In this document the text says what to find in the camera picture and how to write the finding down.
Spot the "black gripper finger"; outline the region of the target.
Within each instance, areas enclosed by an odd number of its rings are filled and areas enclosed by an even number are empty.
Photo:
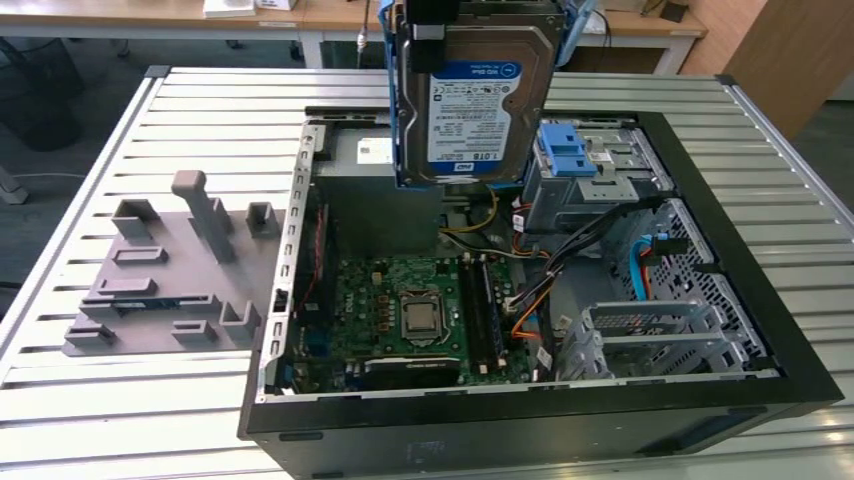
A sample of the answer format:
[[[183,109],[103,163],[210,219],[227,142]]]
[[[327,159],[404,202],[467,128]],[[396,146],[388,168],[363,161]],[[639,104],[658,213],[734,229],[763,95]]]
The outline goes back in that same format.
[[[446,30],[458,19],[458,0],[404,2],[407,60],[412,73],[434,73],[444,65]]]

